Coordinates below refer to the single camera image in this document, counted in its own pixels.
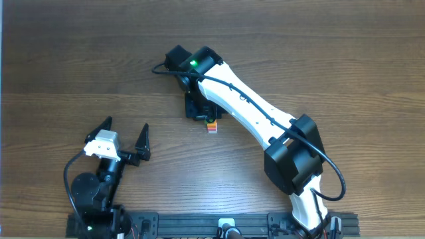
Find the robotic arm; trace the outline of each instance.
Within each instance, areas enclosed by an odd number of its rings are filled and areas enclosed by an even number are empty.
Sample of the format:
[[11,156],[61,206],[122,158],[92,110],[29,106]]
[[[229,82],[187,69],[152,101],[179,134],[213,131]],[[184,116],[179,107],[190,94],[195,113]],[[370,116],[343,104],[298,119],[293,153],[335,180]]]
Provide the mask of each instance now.
[[324,160],[299,140],[287,145],[291,135],[277,125],[296,132],[324,152],[314,121],[306,115],[296,119],[269,104],[206,46],[195,54],[176,46],[166,57],[164,65],[168,72],[156,71],[160,64],[153,73],[176,75],[185,91],[187,117],[212,122],[228,112],[237,119],[264,149],[264,170],[270,180],[289,195],[294,219],[306,234],[321,233],[319,231],[325,226],[321,222],[329,222],[328,213],[322,198],[315,198],[311,190],[320,192]]

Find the black mounting rail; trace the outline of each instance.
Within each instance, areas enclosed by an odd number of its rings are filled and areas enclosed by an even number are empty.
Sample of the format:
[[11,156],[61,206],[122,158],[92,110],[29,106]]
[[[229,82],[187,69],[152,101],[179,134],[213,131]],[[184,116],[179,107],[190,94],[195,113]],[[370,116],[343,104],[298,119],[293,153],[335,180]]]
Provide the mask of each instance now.
[[[272,212],[269,214],[158,214],[156,212],[128,212],[133,224],[137,225],[136,238],[214,238],[218,220],[233,218],[236,226],[245,238],[290,239],[298,238],[295,234],[287,235],[279,229],[291,230],[296,227],[291,213]],[[360,236],[359,219],[353,213],[330,212],[330,217],[341,219],[342,230],[337,238],[343,236]],[[326,227],[328,238],[330,225]],[[73,215],[68,217],[66,237],[81,235]],[[129,233],[126,238],[133,238]]]

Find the table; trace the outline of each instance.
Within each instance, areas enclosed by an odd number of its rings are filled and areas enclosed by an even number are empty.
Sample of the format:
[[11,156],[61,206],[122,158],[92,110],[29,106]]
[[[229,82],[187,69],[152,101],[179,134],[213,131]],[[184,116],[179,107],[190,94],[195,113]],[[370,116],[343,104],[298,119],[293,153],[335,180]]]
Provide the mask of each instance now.
[[[424,29],[416,0],[6,1],[2,235],[64,236],[64,165],[107,116],[128,150],[150,125],[151,161],[128,167],[116,195],[128,210],[291,210],[236,120],[207,134],[174,78],[150,72],[177,44],[213,48],[265,100],[316,121],[348,190],[325,204],[357,213],[362,235],[423,235]],[[70,180],[98,161],[77,161]]]

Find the wooden table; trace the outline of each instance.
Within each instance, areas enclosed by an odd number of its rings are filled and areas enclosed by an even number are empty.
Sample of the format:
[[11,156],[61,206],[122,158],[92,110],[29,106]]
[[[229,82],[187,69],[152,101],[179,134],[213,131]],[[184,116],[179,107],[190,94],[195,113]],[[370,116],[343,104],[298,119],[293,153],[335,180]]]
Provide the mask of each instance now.
[[[209,135],[183,92],[151,67],[207,45],[265,100],[318,124],[348,191],[331,210],[365,236],[425,228],[423,1],[54,1],[4,6],[3,236],[64,236],[62,172],[107,116],[125,149],[145,122],[152,157],[128,167],[116,202],[160,213],[286,212],[263,151],[231,116]],[[93,171],[85,157],[70,180]],[[339,181],[326,165],[322,189]]]

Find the wood grain surface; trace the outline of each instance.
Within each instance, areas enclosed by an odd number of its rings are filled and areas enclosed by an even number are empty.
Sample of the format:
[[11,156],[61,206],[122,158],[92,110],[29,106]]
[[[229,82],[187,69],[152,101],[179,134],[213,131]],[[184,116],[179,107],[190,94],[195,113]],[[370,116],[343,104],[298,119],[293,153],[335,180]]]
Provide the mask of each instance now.
[[[3,236],[64,236],[66,162],[107,116],[132,150],[116,202],[160,213],[287,212],[256,140],[230,116],[207,134],[183,92],[152,66],[207,45],[265,100],[318,124],[347,181],[331,210],[364,236],[425,228],[425,2],[419,0],[5,0],[0,225]],[[93,171],[84,157],[70,180]],[[322,190],[336,195],[326,165]]]

